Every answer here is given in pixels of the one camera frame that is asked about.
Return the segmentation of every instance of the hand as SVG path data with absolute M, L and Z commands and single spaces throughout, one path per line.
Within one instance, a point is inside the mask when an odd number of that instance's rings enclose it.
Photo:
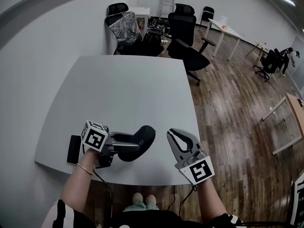
M 96 151 L 96 150 L 93 150 L 91 148 L 89 148 L 86 152 L 85 152 L 85 155 L 90 155 L 90 156 L 93 156 L 95 159 L 98 159 L 99 155 L 100 155 L 100 152 Z

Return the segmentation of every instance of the foot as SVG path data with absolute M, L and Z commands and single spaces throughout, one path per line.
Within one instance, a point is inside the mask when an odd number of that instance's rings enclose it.
M 154 204 L 156 205 L 156 198 L 154 195 L 149 195 L 147 198 L 146 198 L 146 205 L 149 205 L 149 204 Z
M 142 196 L 142 194 L 139 193 L 139 192 L 133 194 L 132 201 L 133 201 L 133 204 L 139 203 L 139 202 L 143 202 L 143 196 Z

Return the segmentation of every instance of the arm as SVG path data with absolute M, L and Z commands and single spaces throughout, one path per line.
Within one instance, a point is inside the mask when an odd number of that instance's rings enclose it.
M 98 153 L 88 150 L 80 161 L 80 165 L 93 173 L 94 162 Z M 80 166 L 77 166 L 73 174 L 67 180 L 60 199 L 72 209 L 83 212 L 86 205 L 86 198 L 91 183 L 91 175 Z
M 198 185 L 198 195 L 200 213 L 204 223 L 208 223 L 214 218 L 227 213 L 211 179 Z
M 290 53 L 290 59 L 291 59 L 291 62 L 293 63 L 293 66 L 295 67 L 294 52 L 291 52 L 291 53 Z

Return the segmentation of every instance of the smartphone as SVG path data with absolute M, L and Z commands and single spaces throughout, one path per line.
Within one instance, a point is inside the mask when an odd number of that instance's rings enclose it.
M 67 152 L 66 162 L 68 164 L 77 165 L 79 160 L 79 152 L 81 146 L 81 137 L 77 135 L 72 135 L 70 140 L 70 146 Z

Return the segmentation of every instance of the person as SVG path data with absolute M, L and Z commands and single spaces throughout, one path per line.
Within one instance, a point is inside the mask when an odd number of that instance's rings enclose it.
M 281 72 L 281 75 L 283 77 L 285 77 L 285 71 L 288 68 L 288 64 L 289 64 L 289 60 L 291 60 L 293 67 L 295 67 L 295 57 L 299 57 L 300 58 L 300 53 L 298 51 L 294 51 L 291 47 L 287 48 L 284 51 L 280 52 L 282 55 L 284 55 L 284 68 L 283 71 Z
M 89 149 L 77 164 L 73 174 L 64 185 L 60 200 L 47 214 L 42 228 L 95 228 L 95 224 L 83 214 L 89 191 L 94 162 L 98 153 Z M 197 226 L 227 227 L 241 223 L 236 216 L 229 216 L 211 179 L 197 185 L 199 207 L 204 224 L 183 221 L 172 211 L 159 210 L 156 199 L 149 195 L 146 204 L 140 193 L 133 195 L 133 205 L 113 216 L 105 228 L 167 228 Z

